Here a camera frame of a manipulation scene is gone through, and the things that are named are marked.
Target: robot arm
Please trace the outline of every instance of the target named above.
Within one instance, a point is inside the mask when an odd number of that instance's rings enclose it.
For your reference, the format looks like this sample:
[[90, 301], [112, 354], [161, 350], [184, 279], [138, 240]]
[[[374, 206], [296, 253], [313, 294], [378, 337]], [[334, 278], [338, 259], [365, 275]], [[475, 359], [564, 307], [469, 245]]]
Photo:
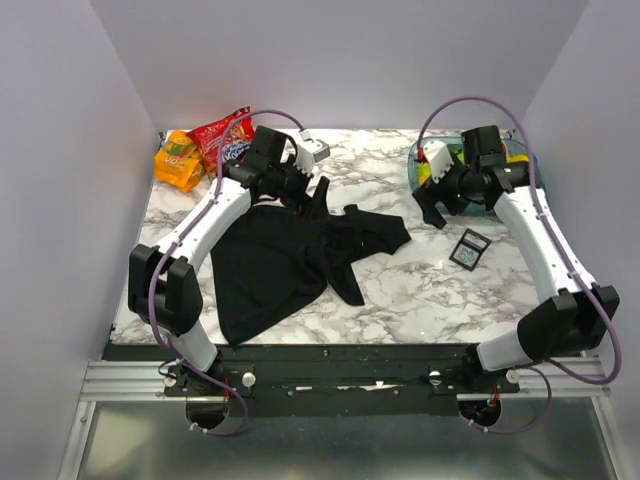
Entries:
[[[329, 147], [312, 139], [306, 130], [296, 137], [258, 127], [244, 161], [225, 165], [224, 188], [217, 203], [203, 213], [215, 198], [214, 182], [200, 203], [171, 233], [153, 247], [138, 245], [130, 255], [129, 309], [149, 322], [151, 275], [160, 258], [177, 244], [166, 264], [166, 276], [159, 279], [156, 287], [156, 317], [159, 330], [172, 347], [200, 371], [207, 372], [218, 354], [199, 321], [202, 295], [197, 273], [211, 249], [233, 222], [265, 195], [279, 199], [301, 214], [317, 208], [319, 200], [324, 201], [324, 197], [310, 198], [306, 188], [315, 162], [329, 156]], [[295, 142], [296, 155], [281, 163], [287, 139]], [[321, 179], [316, 192], [326, 193], [327, 183]], [[179, 234], [196, 218], [199, 218], [196, 225], [180, 241]]]
[[611, 317], [619, 304], [613, 287], [600, 287], [569, 247], [537, 188], [543, 215], [568, 254], [569, 271], [546, 231], [529, 191], [527, 162], [506, 163], [497, 127], [481, 127], [462, 134], [463, 166], [443, 147], [429, 164], [431, 179], [414, 192], [426, 222], [446, 224], [435, 208], [442, 201], [451, 214], [471, 202], [494, 209], [514, 236], [533, 277], [540, 305], [525, 315], [515, 330], [469, 349], [471, 376], [526, 365], [552, 356], [571, 355], [597, 347], [606, 328], [593, 304], [574, 280], [578, 274], [591, 287]]

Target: gray wall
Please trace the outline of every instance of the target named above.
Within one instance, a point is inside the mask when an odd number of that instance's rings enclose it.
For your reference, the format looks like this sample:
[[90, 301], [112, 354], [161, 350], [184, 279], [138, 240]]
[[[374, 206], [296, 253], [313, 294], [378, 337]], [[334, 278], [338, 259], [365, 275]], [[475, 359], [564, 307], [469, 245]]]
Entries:
[[0, 476], [51, 480], [157, 135], [87, 1], [3, 2], [0, 44]]
[[558, 223], [596, 279], [620, 293], [624, 363], [613, 402], [632, 452], [640, 451], [638, 18], [637, 0], [593, 0], [526, 116]]
[[[151, 118], [237, 107], [308, 126], [411, 127], [482, 94], [523, 116], [587, 0], [92, 0]], [[440, 126], [499, 119], [466, 105]]]

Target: red object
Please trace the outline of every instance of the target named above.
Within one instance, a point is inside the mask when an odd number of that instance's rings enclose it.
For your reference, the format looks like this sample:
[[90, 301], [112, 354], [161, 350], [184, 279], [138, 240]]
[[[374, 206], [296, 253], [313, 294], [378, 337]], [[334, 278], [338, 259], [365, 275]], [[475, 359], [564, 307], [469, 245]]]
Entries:
[[[187, 136], [198, 146], [204, 161], [204, 169], [208, 175], [215, 175], [218, 170], [218, 149], [220, 148], [222, 134], [234, 119], [250, 111], [250, 107], [240, 108], [222, 120], [203, 125], [187, 133]], [[253, 135], [254, 130], [251, 118], [241, 120], [240, 123], [233, 127], [224, 142], [222, 160], [226, 162], [227, 160], [238, 158], [251, 145]]]

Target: snack package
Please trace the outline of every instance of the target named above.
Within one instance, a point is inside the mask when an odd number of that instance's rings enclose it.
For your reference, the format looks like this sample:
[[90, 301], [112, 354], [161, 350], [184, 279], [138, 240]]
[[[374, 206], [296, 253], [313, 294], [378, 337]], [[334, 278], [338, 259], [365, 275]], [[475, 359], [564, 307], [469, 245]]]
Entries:
[[155, 177], [188, 192], [204, 174], [202, 156], [185, 132], [174, 130], [155, 156]]
[[[220, 148], [222, 134], [229, 123], [250, 111], [249, 107], [240, 108], [222, 120], [203, 125], [187, 133], [187, 136], [198, 146], [198, 150], [202, 154], [204, 169], [209, 176], [215, 175], [218, 170], [218, 148]], [[238, 158], [251, 145], [253, 135], [251, 118], [241, 120], [233, 127], [222, 147], [222, 160], [226, 162]]]

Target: white marble table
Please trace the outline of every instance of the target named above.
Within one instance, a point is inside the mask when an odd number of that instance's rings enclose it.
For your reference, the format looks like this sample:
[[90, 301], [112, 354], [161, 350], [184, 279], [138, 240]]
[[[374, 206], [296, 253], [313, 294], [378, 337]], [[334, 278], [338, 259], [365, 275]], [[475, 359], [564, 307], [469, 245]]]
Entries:
[[[480, 342], [513, 329], [536, 306], [524, 259], [495, 218], [448, 217], [442, 231], [422, 222], [406, 171], [417, 130], [315, 130], [313, 135], [331, 146], [331, 157], [317, 166], [314, 179], [325, 175], [331, 180], [331, 213], [340, 214], [344, 205], [355, 203], [361, 210], [402, 216], [412, 241], [393, 256], [377, 254], [353, 265], [364, 306], [347, 305], [328, 287], [318, 300], [250, 343]], [[209, 185], [203, 179], [185, 195], [156, 181], [140, 242], [153, 245], [169, 233]], [[448, 260], [466, 228], [493, 241], [473, 272]], [[204, 299], [201, 321], [212, 341], [225, 343], [212, 275], [207, 259], [198, 274]], [[154, 342], [149, 326], [127, 309], [124, 295], [112, 340]]]

